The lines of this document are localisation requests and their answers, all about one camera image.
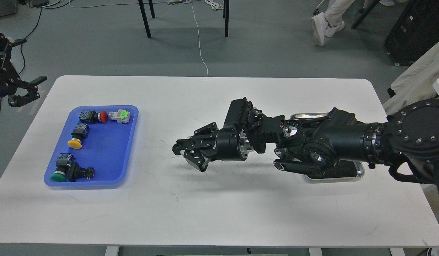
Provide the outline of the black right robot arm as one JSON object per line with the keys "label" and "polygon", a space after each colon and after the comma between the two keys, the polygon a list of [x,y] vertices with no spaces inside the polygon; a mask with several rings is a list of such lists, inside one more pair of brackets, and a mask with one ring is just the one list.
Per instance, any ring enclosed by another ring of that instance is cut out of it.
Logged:
{"label": "black right robot arm", "polygon": [[395,180],[434,184],[439,195],[439,98],[405,106],[385,123],[362,123],[337,108],[268,117],[242,98],[231,102],[222,129],[215,122],[203,126],[172,151],[205,172],[211,161],[245,161],[267,144],[276,146],[278,170],[322,178],[340,160],[367,162],[371,169],[383,164]]}

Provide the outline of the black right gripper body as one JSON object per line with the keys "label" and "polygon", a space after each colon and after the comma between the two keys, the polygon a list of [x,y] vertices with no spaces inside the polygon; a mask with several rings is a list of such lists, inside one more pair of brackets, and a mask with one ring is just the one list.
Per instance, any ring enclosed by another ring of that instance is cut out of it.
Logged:
{"label": "black right gripper body", "polygon": [[211,161],[244,161],[252,151],[246,133],[221,129],[214,132],[214,141],[202,150],[202,155]]}

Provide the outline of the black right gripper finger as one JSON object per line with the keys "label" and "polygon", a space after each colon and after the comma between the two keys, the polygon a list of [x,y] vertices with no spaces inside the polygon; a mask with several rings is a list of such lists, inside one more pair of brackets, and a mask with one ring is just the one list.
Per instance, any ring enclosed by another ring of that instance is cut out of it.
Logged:
{"label": "black right gripper finger", "polygon": [[218,126],[215,122],[203,126],[194,131],[194,134],[186,139],[179,139],[172,147],[175,155],[181,155],[182,151],[193,151],[200,155],[216,154],[216,138]]}
{"label": "black right gripper finger", "polygon": [[200,172],[205,172],[209,162],[213,158],[213,150],[211,149],[191,149],[183,152],[185,160]]}

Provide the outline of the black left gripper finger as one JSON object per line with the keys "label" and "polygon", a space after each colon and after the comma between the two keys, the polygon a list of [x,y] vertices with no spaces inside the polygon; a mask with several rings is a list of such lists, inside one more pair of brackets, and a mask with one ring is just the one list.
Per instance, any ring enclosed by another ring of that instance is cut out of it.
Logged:
{"label": "black left gripper finger", "polygon": [[11,52],[13,47],[26,43],[25,38],[17,39],[11,42],[2,33],[0,33],[0,74],[4,77],[19,77],[20,75],[15,70],[13,64],[10,62]]}
{"label": "black left gripper finger", "polygon": [[[38,85],[46,81],[46,76],[40,76],[31,82],[22,81],[20,79],[8,80],[9,93],[8,93],[8,105],[10,107],[22,107],[32,101],[40,98],[38,92]],[[17,90],[23,89],[26,91],[24,96],[18,95]]]}

